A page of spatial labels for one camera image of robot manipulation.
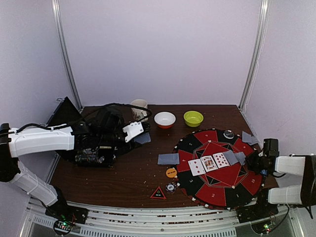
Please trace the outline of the blue small blind button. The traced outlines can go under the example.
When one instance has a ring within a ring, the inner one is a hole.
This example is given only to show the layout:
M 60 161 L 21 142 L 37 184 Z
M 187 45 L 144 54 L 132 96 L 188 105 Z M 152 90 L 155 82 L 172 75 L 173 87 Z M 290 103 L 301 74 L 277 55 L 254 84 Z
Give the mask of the blue small blind button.
M 261 172 L 260 172 L 262 175 L 264 175 L 264 176 L 268 176 L 268 172 L 267 172 L 267 170 L 262 170 Z

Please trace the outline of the dealt card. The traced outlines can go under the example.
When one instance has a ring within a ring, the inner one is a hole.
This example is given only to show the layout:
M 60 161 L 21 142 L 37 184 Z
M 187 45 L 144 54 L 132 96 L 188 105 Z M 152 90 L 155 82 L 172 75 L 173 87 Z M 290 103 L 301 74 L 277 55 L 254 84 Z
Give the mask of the dealt card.
M 258 140 L 255 136 L 252 136 L 245 131 L 242 132 L 242 142 L 249 144 L 250 146 L 258 144 Z
M 158 156 L 158 165 L 175 165 L 179 164 L 179 154 L 172 153 L 172 154 L 160 154 Z

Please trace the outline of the blue grey cloth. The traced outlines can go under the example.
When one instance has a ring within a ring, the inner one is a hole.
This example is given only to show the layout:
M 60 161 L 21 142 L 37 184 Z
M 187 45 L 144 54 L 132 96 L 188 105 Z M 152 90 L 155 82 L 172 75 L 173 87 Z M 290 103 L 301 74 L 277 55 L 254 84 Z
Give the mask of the blue grey cloth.
M 150 134 L 147 132 L 136 136 L 135 138 L 133 138 L 133 141 L 140 144 L 146 144 L 151 142 L 151 137 Z

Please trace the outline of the nine of diamonds card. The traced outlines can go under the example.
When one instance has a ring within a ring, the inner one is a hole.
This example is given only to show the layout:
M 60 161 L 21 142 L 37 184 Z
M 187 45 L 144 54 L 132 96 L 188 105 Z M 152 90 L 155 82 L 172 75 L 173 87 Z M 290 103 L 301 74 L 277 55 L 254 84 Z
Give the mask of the nine of diamonds card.
M 224 168 L 224 167 L 230 166 L 228 160 L 226 159 L 223 153 L 213 154 L 213 159 L 218 168 Z

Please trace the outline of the black round dealer puck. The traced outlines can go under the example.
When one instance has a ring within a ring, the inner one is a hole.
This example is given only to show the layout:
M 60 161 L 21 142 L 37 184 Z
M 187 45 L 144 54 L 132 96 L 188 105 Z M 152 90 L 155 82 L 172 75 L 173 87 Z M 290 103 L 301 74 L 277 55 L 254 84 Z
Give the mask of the black round dealer puck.
M 225 130 L 223 136 L 227 139 L 233 139 L 235 135 L 231 130 Z

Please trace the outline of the three of diamonds card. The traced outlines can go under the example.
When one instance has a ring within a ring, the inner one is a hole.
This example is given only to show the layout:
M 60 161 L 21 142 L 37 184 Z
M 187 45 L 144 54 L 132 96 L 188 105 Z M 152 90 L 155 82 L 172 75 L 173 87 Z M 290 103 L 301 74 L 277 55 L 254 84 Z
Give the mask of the three of diamonds card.
M 206 173 L 200 159 L 189 160 L 188 164 L 193 176 L 203 175 Z

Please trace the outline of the orange big blind button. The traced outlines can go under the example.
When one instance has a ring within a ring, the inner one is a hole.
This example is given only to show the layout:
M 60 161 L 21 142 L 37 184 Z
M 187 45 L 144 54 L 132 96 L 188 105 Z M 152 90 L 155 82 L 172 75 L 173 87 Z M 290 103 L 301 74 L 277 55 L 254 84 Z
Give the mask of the orange big blind button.
M 165 174 L 168 178 L 175 178 L 177 176 L 177 170 L 175 168 L 169 168 Z

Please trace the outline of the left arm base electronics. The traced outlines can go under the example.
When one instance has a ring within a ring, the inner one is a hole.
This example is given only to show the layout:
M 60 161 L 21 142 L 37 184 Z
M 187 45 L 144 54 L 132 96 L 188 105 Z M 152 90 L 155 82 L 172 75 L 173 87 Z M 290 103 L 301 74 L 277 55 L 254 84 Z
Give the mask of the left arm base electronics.
M 76 206 L 67 206 L 66 209 L 54 210 L 52 206 L 46 206 L 45 214 L 54 217 L 53 230 L 57 235 L 68 235 L 76 224 L 85 224 L 88 209 Z

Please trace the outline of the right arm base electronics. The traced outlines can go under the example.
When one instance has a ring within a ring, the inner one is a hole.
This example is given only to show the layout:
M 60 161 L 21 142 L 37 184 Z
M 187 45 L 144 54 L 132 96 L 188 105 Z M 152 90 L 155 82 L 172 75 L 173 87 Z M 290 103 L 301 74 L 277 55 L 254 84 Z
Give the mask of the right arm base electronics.
M 257 197 L 254 205 L 244 206 L 237 209 L 237 217 L 240 223 L 255 222 L 251 224 L 253 231 L 264 235 L 272 231 L 276 226 L 276 204 L 268 202 L 268 190 L 263 190 Z

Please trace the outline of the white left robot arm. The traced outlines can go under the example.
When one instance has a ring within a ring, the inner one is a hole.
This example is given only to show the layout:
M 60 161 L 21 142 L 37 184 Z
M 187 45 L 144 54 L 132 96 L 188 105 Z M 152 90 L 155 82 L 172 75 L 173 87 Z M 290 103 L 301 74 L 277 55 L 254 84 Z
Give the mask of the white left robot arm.
M 17 185 L 45 207 L 51 207 L 60 219 L 67 219 L 71 208 L 62 191 L 32 173 L 19 157 L 56 151 L 75 163 L 106 165 L 135 147 L 131 131 L 135 127 L 142 128 L 141 125 L 125 123 L 114 106 L 96 112 L 96 116 L 89 120 L 77 115 L 75 119 L 64 119 L 51 126 L 30 123 L 11 128 L 8 123 L 3 123 L 0 126 L 1 182 Z

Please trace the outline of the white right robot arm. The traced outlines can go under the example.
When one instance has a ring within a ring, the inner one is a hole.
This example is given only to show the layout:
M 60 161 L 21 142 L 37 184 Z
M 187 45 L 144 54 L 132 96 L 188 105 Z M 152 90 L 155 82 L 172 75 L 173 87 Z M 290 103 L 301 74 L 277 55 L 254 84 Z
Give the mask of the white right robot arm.
M 256 174 L 275 175 L 280 178 L 277 188 L 270 188 L 264 199 L 253 207 L 253 214 L 265 217 L 272 204 L 295 205 L 311 208 L 316 204 L 316 156 L 281 155 L 275 138 L 264 140 L 263 148 L 246 157 L 248 168 Z

